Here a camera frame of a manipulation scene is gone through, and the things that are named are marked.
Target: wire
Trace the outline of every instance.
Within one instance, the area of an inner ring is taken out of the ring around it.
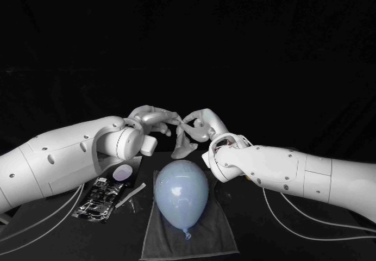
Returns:
[[[287,199],[287,197],[284,196],[284,199],[288,201],[288,203],[294,206],[294,204],[290,202],[290,200]],[[337,224],[337,223],[330,223],[330,222],[326,222],[326,221],[321,221],[318,219],[316,219],[314,217],[308,216],[295,206],[294,206],[295,210],[305,216],[308,217],[310,219],[313,219],[314,221],[320,222],[320,223],[324,223],[324,224],[329,224],[329,225],[333,225],[333,226],[339,226],[339,227],[349,227],[349,228],[354,228],[354,229],[362,229],[362,230],[367,230],[370,232],[375,232],[376,233],[376,230],[375,229],[370,229],[370,228],[366,228],[366,227],[356,227],[356,226],[352,226],[352,225],[342,225],[342,224]]]
[[[280,219],[277,218],[277,216],[274,215],[274,212],[272,212],[272,209],[271,209],[271,206],[269,206],[269,203],[268,203],[268,199],[267,199],[267,195],[265,195],[265,189],[262,188],[262,192],[264,192],[264,197],[265,197],[265,201],[267,201],[267,204],[268,204],[268,208],[271,210],[271,213],[272,213],[272,216],[275,217],[278,223],[282,225],[282,227],[295,235],[298,235],[300,237],[305,238],[305,239],[311,239],[311,240],[316,240],[316,241],[340,241],[340,240],[352,240],[352,239],[363,239],[363,238],[376,238],[375,235],[367,235],[367,236],[362,236],[362,237],[349,237],[349,238],[310,238],[304,235],[300,235],[298,233],[295,233],[284,224],[282,222],[280,221]]]
[[[82,194],[84,184],[78,187],[78,190],[79,190],[79,189],[81,189],[81,191],[79,191],[79,195],[78,195],[78,198],[76,198],[76,202],[78,202],[79,197],[81,197],[81,194]],[[76,202],[75,202],[75,204],[74,204],[74,206],[72,206],[72,209],[69,210],[68,214],[65,215],[63,219],[62,219],[62,220],[59,221],[59,223],[53,226],[53,228],[52,228],[49,231],[46,231],[45,234],[43,234],[42,236],[39,236],[33,241],[30,241],[29,243],[26,243],[26,244],[22,245],[20,247],[17,247],[17,248],[9,250],[7,252],[0,253],[0,256],[4,255],[4,254],[9,254],[10,252],[13,252],[13,251],[22,249],[23,247],[26,247],[27,245],[30,245],[33,242],[36,242],[36,241],[59,226],[59,224],[63,222],[65,218],[68,217],[69,213],[72,212],[72,210],[74,210],[74,208],[75,208],[75,206],[76,206]]]
[[[16,232],[14,234],[9,235],[6,238],[0,239],[0,242],[3,242],[4,240],[7,240],[9,238],[14,237],[16,235],[19,235],[20,233],[23,233],[26,230],[29,230],[30,228],[33,228],[36,225],[39,225],[42,222],[45,222],[61,210],[62,208],[69,204],[69,202],[72,201],[74,197],[76,196],[76,193],[81,189],[81,186],[76,189],[76,192],[72,196],[72,198],[66,201],[66,203],[61,206],[61,208],[48,216],[45,217],[38,223],[35,223],[30,227],[25,228],[23,230],[20,230],[19,232]]]

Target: robotic hand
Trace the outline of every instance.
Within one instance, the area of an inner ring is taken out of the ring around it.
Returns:
[[[76,188],[138,152],[150,156],[157,140],[148,133],[170,136],[166,123],[179,125],[177,117],[146,105],[125,119],[110,116],[30,139],[0,156],[0,213]]]
[[[195,127],[186,124],[192,120]],[[202,158],[222,182],[246,175],[259,187],[340,206],[376,222],[376,164],[254,146],[242,135],[228,132],[209,109],[195,111],[180,127],[196,141],[210,138]]]

